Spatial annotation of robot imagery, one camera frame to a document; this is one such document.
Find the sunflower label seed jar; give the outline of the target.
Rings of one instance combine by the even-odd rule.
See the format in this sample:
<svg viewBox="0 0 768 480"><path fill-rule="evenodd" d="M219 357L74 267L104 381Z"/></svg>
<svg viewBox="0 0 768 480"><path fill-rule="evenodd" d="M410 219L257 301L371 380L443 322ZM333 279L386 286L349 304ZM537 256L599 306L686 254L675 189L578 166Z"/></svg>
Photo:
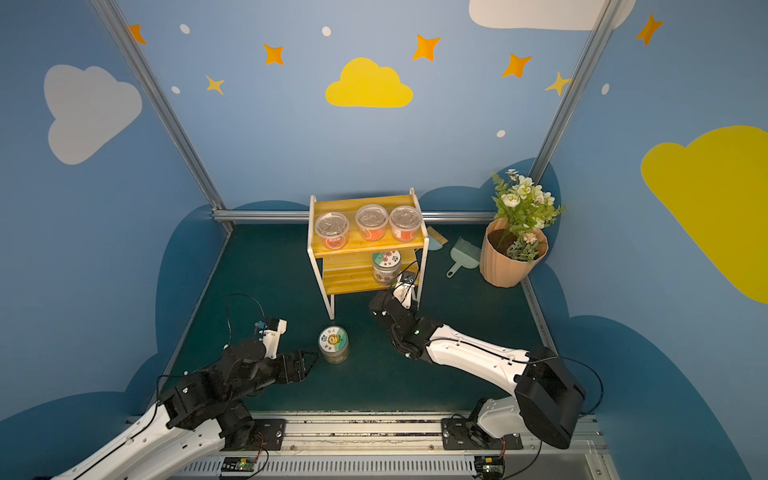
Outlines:
<svg viewBox="0 0 768 480"><path fill-rule="evenodd" d="M342 327L329 326L320 333L318 346L323 358L328 363L343 363L349 356L348 333Z"/></svg>

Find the pink flower label seed jar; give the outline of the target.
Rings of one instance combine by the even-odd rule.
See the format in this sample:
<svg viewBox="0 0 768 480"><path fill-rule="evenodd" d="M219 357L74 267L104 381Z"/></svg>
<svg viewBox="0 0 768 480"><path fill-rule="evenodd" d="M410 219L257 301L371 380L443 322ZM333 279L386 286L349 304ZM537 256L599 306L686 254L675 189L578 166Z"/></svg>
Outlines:
<svg viewBox="0 0 768 480"><path fill-rule="evenodd" d="M383 285L389 285L397 276L402 264L402 255L398 250L377 252L372 255L374 279Z"/></svg>

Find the clear lid seed container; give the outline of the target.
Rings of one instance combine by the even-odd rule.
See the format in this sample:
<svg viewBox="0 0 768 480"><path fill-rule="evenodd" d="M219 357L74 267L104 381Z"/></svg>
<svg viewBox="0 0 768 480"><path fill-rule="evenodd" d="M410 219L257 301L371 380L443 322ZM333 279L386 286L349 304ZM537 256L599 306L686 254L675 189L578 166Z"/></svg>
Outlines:
<svg viewBox="0 0 768 480"><path fill-rule="evenodd" d="M389 215L381 205L367 204L357 210L355 221L363 240L378 241L386 233Z"/></svg>
<svg viewBox="0 0 768 480"><path fill-rule="evenodd" d="M339 250L347 244L349 220L340 212L328 212L315 221L315 233L324 246L330 250Z"/></svg>
<svg viewBox="0 0 768 480"><path fill-rule="evenodd" d="M403 205L394 208L389 214L389 223L393 238L399 242L414 241L421 229L421 213L412 206Z"/></svg>

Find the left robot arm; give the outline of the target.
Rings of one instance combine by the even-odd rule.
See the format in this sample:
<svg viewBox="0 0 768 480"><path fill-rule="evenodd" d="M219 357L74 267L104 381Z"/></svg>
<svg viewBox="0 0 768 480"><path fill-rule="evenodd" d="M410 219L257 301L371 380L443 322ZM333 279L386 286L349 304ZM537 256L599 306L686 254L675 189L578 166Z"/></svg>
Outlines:
<svg viewBox="0 0 768 480"><path fill-rule="evenodd" d="M59 479L168 479L215 451L243 450L259 436L244 399L298 383L311 353L271 352L255 338L225 348L215 362L179 378L124 432Z"/></svg>

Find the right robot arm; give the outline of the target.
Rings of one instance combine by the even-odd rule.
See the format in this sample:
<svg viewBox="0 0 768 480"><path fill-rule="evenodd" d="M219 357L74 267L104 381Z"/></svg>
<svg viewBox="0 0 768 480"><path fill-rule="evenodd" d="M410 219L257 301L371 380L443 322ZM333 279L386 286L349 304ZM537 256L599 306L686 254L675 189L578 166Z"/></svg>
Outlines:
<svg viewBox="0 0 768 480"><path fill-rule="evenodd" d="M480 403L470 418L475 429L500 439L523 424L544 444L570 447L587 391L552 350L505 348L418 318L416 302L397 291L377 293L369 310L405 357L461 370L508 394Z"/></svg>

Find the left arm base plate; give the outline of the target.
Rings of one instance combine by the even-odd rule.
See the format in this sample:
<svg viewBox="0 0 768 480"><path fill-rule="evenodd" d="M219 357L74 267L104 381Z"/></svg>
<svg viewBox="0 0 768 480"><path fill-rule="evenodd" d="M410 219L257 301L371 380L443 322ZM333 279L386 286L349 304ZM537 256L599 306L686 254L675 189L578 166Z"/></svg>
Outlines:
<svg viewBox="0 0 768 480"><path fill-rule="evenodd" d="M224 450L279 451L282 448L286 425L287 421L282 418L251 419L226 437Z"/></svg>

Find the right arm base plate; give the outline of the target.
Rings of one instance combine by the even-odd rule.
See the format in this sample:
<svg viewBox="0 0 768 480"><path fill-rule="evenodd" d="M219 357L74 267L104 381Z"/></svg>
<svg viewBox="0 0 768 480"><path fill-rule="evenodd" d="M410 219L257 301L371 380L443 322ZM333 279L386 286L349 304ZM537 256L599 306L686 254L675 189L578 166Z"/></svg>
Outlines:
<svg viewBox="0 0 768 480"><path fill-rule="evenodd" d="M523 449L523 442L518 434L495 438L463 417L443 418L440 425L444 450L514 451Z"/></svg>

